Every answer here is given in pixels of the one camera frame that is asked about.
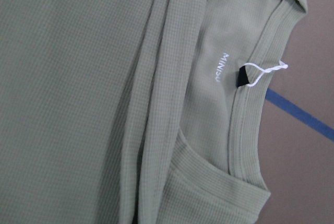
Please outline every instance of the blue line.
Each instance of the blue line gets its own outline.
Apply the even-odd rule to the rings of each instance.
[[[334,141],[333,128],[330,128],[320,120],[314,118],[312,115],[297,107],[295,104],[280,96],[278,93],[268,89],[266,93],[266,99],[274,105],[278,106],[280,109],[290,113],[292,116],[305,123],[309,127],[326,136],[330,140]]]

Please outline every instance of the floor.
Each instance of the floor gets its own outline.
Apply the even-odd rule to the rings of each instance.
[[[275,73],[258,153],[271,191],[257,224],[334,223],[334,0],[308,0]]]

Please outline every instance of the black tag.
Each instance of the black tag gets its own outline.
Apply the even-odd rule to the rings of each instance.
[[[236,87],[244,86],[249,84],[249,80],[246,73],[246,66],[242,66],[239,68],[238,79],[236,83]]]

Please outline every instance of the tag string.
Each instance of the tag string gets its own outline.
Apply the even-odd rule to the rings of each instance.
[[[259,67],[258,65],[254,64],[254,63],[250,63],[250,62],[247,62],[244,65],[255,66],[257,69],[259,69],[262,72],[252,84],[247,84],[248,87],[255,86],[258,83],[258,81],[261,79],[263,74],[267,74],[267,73],[270,73],[274,70],[279,70],[279,69],[282,69],[282,68],[287,69],[287,67],[288,67],[288,65],[286,63],[284,63],[283,61],[280,61],[279,66],[274,66],[274,67],[267,68],[267,69],[263,69],[263,68]]]

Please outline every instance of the sage green garment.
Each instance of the sage green garment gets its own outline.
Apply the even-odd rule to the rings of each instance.
[[[238,88],[237,73],[278,65],[306,13],[306,0],[0,0],[0,223],[254,223],[274,72]]]

